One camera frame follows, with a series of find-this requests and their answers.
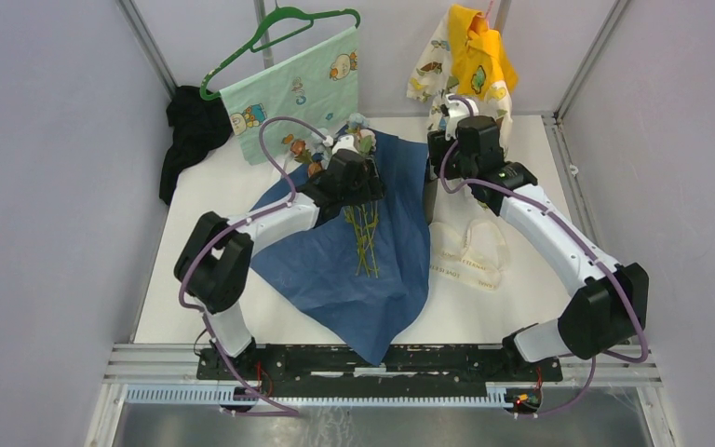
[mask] clothes hanger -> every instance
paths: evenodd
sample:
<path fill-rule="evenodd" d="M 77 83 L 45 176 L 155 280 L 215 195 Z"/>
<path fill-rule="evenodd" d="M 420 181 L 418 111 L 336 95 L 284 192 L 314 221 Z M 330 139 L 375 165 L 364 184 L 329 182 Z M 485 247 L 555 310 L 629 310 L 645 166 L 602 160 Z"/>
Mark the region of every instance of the clothes hanger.
<path fill-rule="evenodd" d="M 276 8 L 273 10 L 273 12 L 267 14 L 267 17 L 262 20 L 262 23 L 259 23 L 259 28 L 256 30 L 256 34 L 253 35 L 253 37 L 248 41 L 247 44 L 243 45 L 240 49 L 234 52 L 231 56 L 229 56 L 228 59 L 225 61 L 221 62 L 220 65 L 218 65 L 218 68 L 212 70 L 211 72 L 207 73 L 206 76 L 204 76 L 204 80 L 201 81 L 201 88 L 199 89 L 199 94 L 201 95 L 201 99 L 205 101 L 212 101 L 212 100 L 217 100 L 218 98 L 221 97 L 221 92 L 216 91 L 215 93 L 209 93 L 207 92 L 207 84 L 209 84 L 209 81 L 214 77 L 217 73 L 219 73 L 222 69 L 226 68 L 230 63 L 235 61 L 238 57 L 242 55 L 242 53 L 250 50 L 252 53 L 257 53 L 259 51 L 262 51 L 265 48 L 269 48 L 278 42 L 283 42 L 284 40 L 293 37 L 297 34 L 302 33 L 303 31 L 311 28 L 314 26 L 314 20 L 319 20 L 319 19 L 328 19 L 330 17 L 338 17 L 338 16 L 345 16 L 345 15 L 350 15 L 355 18 L 355 28 L 360 26 L 360 14 L 358 14 L 357 11 L 354 9 L 343 9 L 343 10 L 334 10 L 334 11 L 325 11 L 325 12 L 317 12 L 314 14 L 308 14 L 305 12 L 302 12 L 300 9 L 296 7 L 279 7 L 278 3 L 276 2 Z M 308 21 L 305 25 L 303 25 L 301 28 L 299 28 L 296 31 L 292 31 L 289 34 L 286 34 L 282 37 L 279 37 L 278 39 L 275 39 L 271 42 L 268 42 L 264 45 L 255 47 L 256 43 L 259 42 L 259 40 L 262 38 L 264 33 L 267 32 L 267 30 L 274 24 L 277 23 L 281 20 L 284 19 L 298 19 L 298 20 L 303 20 L 303 21 Z"/>

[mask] white table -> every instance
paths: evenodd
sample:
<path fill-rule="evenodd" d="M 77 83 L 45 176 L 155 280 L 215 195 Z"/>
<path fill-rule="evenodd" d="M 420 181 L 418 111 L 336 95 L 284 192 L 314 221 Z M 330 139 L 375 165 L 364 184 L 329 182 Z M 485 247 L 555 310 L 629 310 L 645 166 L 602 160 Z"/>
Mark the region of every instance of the white table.
<path fill-rule="evenodd" d="M 400 138 L 425 142 L 425 118 L 371 118 L 371 126 Z M 514 116 L 509 159 L 523 163 L 538 178 L 565 215 L 566 199 L 540 116 Z M 222 216 L 249 210 L 280 178 L 268 163 L 250 166 L 236 140 L 213 151 L 182 173 L 169 210 L 149 283 L 135 343 L 193 343 L 203 329 L 196 311 L 179 306 L 179 281 L 173 267 L 198 218 L 214 210 Z M 438 191 L 435 220 L 443 207 L 463 195 Z M 499 343 L 509 333 L 560 315 L 569 297 L 544 258 L 514 228 L 498 220 L 511 253 L 510 267 L 497 291 L 477 291 L 440 275 L 429 279 L 429 297 L 417 320 L 396 344 Z M 246 323 L 258 343 L 342 344 L 324 326 L 304 315 L 250 271 L 240 298 Z"/>

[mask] black wire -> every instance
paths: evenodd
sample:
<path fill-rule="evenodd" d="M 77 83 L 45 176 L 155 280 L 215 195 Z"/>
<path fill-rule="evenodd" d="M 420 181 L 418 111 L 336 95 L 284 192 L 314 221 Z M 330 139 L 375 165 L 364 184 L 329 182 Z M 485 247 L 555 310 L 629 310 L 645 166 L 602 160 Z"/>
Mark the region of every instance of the black wire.
<path fill-rule="evenodd" d="M 198 344 L 198 341 L 201 340 L 201 336 L 204 335 L 207 332 L 205 329 L 202 331 L 197 337 L 196 340 L 193 342 L 193 353 L 196 354 L 196 357 L 201 359 L 201 351 L 196 352 L 196 345 Z"/>

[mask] flower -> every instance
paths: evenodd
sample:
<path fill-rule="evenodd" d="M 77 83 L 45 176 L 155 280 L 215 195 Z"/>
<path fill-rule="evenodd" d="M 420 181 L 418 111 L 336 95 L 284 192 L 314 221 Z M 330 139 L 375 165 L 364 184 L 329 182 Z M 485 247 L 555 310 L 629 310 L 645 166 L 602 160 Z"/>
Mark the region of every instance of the flower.
<path fill-rule="evenodd" d="M 302 154 L 304 150 L 305 150 L 305 142 L 303 140 L 295 140 L 291 144 L 291 152 L 293 154 L 295 154 L 296 156 Z"/>
<path fill-rule="evenodd" d="M 315 161 L 314 163 L 311 163 L 308 165 L 308 177 L 312 177 L 314 174 L 317 172 L 320 172 L 323 170 L 322 164 L 318 161 Z"/>

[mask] light green towel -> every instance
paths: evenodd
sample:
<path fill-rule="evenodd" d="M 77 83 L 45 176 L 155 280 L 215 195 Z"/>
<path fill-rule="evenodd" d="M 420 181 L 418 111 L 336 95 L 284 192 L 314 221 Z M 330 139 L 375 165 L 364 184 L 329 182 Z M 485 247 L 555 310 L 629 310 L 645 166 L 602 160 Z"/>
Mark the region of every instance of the light green towel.
<path fill-rule="evenodd" d="M 261 73 L 221 90 L 221 98 L 251 165 L 266 161 L 259 127 L 273 116 L 302 119 L 315 128 L 339 126 L 358 111 L 358 29 L 350 28 Z M 276 122 L 264 132 L 267 150 L 279 156 L 311 131 Z"/>

